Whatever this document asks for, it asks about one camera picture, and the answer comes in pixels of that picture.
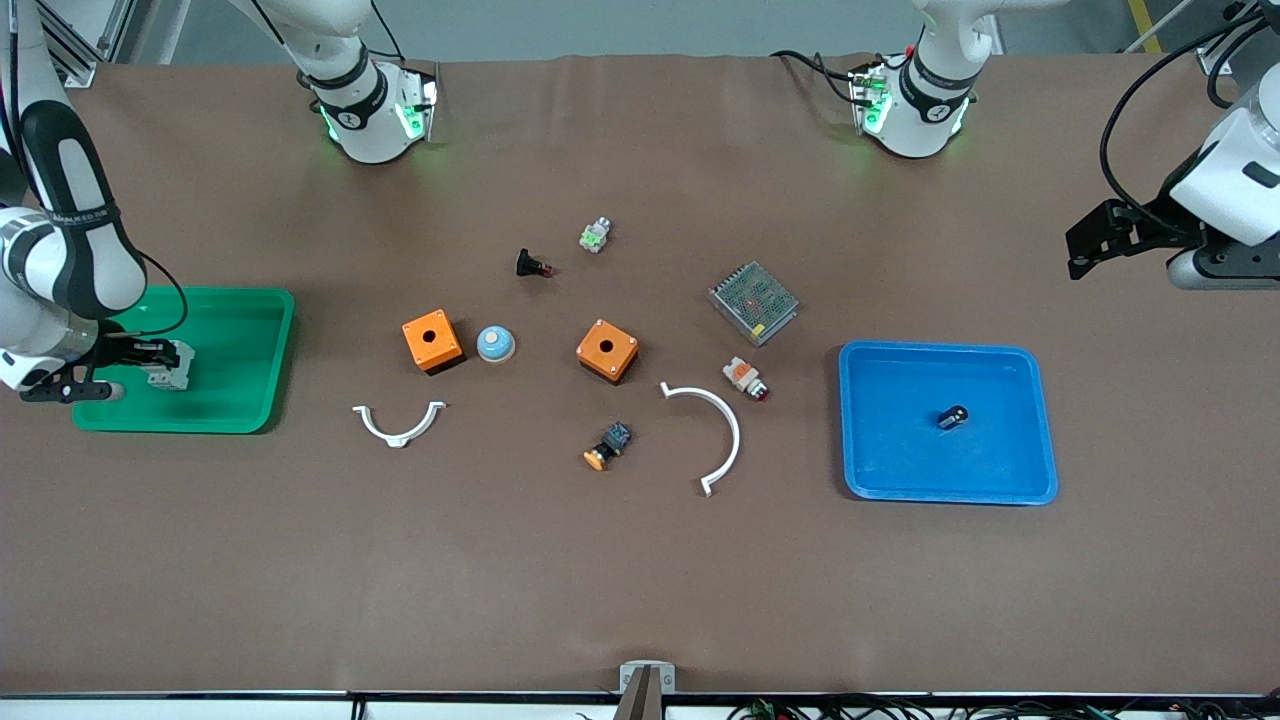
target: gray floor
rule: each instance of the gray floor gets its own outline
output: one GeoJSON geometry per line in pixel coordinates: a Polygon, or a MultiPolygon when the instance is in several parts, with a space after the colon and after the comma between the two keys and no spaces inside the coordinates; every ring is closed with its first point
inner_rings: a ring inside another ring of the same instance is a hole
{"type": "MultiPolygon", "coordinates": [[[[1176,47],[1221,23],[1229,0],[1197,0],[1160,40],[1176,47]]],[[[1147,0],[1153,19],[1176,0],[1147,0]]],[[[138,61],[283,63],[266,35],[223,0],[152,0],[138,61]]],[[[908,0],[381,0],[406,55],[440,61],[530,60],[561,55],[765,55],[790,47],[846,54],[895,51],[915,40],[908,0]]],[[[1114,53],[1137,37],[1126,0],[1073,0],[1048,12],[1001,17],[1010,54],[1114,53]]],[[[365,31],[390,49],[376,23],[365,31]]],[[[1280,61],[1280,36],[1256,37],[1233,63],[1252,83],[1280,61]]]]}

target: green led light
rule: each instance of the green led light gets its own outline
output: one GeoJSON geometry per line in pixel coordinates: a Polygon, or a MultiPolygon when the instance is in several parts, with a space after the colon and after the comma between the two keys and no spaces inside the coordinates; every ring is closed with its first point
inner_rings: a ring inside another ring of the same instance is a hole
{"type": "Polygon", "coordinates": [[[401,124],[404,126],[404,135],[407,135],[410,140],[422,137],[422,113],[413,110],[412,106],[404,108],[399,102],[396,104],[396,110],[401,119],[401,124]]]}
{"type": "Polygon", "coordinates": [[[893,96],[884,92],[879,99],[867,109],[867,122],[863,127],[867,132],[877,133],[884,127],[884,115],[888,114],[888,109],[893,106],[893,96]]]}

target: green tray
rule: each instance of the green tray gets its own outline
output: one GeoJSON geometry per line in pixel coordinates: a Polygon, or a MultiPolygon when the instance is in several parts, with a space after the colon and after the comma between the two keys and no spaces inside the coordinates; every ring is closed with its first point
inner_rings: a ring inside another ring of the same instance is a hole
{"type": "MultiPolygon", "coordinates": [[[[95,379],[124,386],[124,397],[79,402],[72,411],[83,430],[122,433],[257,432],[271,416],[293,324],[293,296],[276,288],[188,287],[191,315],[166,340],[196,351],[186,391],[156,389],[137,368],[104,368],[95,379]]],[[[172,287],[147,290],[115,318],[125,329],[160,328],[182,311],[172,287]]]]}

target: white curved plastic part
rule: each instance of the white curved plastic part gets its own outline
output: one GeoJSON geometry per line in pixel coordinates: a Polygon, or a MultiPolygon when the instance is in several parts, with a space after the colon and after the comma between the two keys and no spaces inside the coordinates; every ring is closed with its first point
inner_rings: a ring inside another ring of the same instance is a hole
{"type": "Polygon", "coordinates": [[[426,429],[431,427],[431,423],[435,421],[435,414],[442,407],[444,407],[443,402],[440,402],[439,400],[433,400],[431,404],[426,406],[426,415],[422,416],[422,421],[420,421],[417,425],[413,425],[412,430],[407,433],[401,433],[398,436],[389,436],[379,430],[374,425],[372,413],[370,413],[367,406],[358,405],[356,407],[352,407],[351,410],[355,413],[360,413],[360,419],[365,421],[365,428],[367,428],[369,432],[374,433],[375,436],[383,438],[383,441],[385,441],[389,447],[404,447],[406,445],[408,445],[408,441],[425,433],[426,429]]]}
{"type": "Polygon", "coordinates": [[[701,397],[707,402],[714,405],[721,411],[721,414],[724,415],[724,419],[728,420],[728,429],[730,432],[733,433],[733,450],[728,451],[728,457],[724,460],[723,465],[721,465],[719,468],[716,469],[716,471],[701,479],[703,492],[707,493],[707,497],[710,497],[712,486],[716,484],[717,480],[727,475],[728,469],[732,468],[733,461],[737,460],[737,448],[741,447],[742,445],[742,430],[737,425],[737,418],[733,415],[733,410],[730,409],[728,402],[721,400],[719,396],[716,395],[714,392],[708,392],[700,387],[677,387],[672,389],[667,387],[667,383],[658,383],[658,384],[662,388],[662,396],[664,398],[672,398],[678,395],[694,395],[701,397]]]}

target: orange push button enclosure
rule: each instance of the orange push button enclosure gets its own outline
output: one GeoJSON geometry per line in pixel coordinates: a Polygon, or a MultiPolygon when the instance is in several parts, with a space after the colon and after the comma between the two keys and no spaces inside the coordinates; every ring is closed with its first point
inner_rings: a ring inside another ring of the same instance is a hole
{"type": "Polygon", "coordinates": [[[613,384],[622,382],[622,375],[639,352],[636,338],[604,320],[596,320],[577,346],[577,359],[582,365],[613,384]]]}
{"type": "Polygon", "coordinates": [[[466,360],[462,343],[453,332],[453,324],[444,310],[433,310],[421,318],[404,323],[404,341],[413,354],[413,364],[424,373],[434,375],[466,360]]]}

